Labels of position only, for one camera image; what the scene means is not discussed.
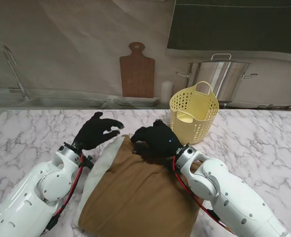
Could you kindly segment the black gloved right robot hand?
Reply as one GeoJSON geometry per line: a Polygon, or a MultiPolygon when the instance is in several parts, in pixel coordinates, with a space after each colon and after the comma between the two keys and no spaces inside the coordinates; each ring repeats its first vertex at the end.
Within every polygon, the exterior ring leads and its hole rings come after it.
{"type": "Polygon", "coordinates": [[[152,126],[136,130],[130,140],[132,143],[145,142],[161,158],[173,157],[183,147],[172,129],[160,119],[152,126]]]}

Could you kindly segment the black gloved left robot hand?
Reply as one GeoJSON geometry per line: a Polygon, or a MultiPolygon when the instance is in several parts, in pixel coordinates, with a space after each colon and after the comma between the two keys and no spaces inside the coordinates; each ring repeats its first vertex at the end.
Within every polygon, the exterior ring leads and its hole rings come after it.
{"type": "Polygon", "coordinates": [[[124,125],[118,120],[102,116],[102,112],[96,112],[85,122],[72,142],[74,148],[89,151],[120,134],[124,125]]]}

